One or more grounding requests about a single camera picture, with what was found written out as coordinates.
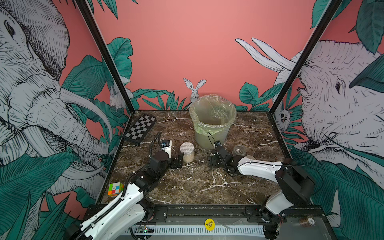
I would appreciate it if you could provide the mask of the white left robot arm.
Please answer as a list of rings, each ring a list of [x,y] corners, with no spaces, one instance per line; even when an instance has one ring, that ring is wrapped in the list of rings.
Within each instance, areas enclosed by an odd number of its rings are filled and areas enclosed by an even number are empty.
[[[145,196],[157,187],[169,169],[183,166],[183,153],[171,158],[163,150],[150,154],[149,162],[132,174],[124,190],[94,216],[80,226],[70,225],[64,233],[65,240],[115,240],[124,231],[154,216],[154,204]]]

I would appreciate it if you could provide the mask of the rice jar with beige lid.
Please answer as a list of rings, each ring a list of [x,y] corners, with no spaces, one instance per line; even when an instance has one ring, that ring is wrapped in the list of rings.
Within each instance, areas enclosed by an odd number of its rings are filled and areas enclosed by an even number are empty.
[[[232,151],[233,156],[246,156],[247,148],[244,145],[238,144],[235,145]]]

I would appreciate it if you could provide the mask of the beige jar lid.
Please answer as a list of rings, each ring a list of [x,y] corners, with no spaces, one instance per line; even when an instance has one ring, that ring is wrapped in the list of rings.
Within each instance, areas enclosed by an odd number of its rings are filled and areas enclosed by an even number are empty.
[[[247,156],[245,156],[245,157],[248,158],[248,159],[251,159],[251,160],[256,160],[255,157],[253,157],[253,156],[251,156],[251,155],[247,155]]]

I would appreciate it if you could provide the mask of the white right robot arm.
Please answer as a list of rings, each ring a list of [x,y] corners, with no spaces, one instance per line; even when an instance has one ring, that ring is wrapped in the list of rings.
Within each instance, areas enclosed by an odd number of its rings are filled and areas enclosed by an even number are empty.
[[[222,168],[230,176],[253,176],[272,181],[280,190],[267,198],[262,211],[273,216],[296,206],[305,207],[311,204],[311,196],[315,190],[315,180],[292,159],[283,162],[267,162],[248,156],[234,156],[223,146],[216,146],[207,157],[212,169]]]

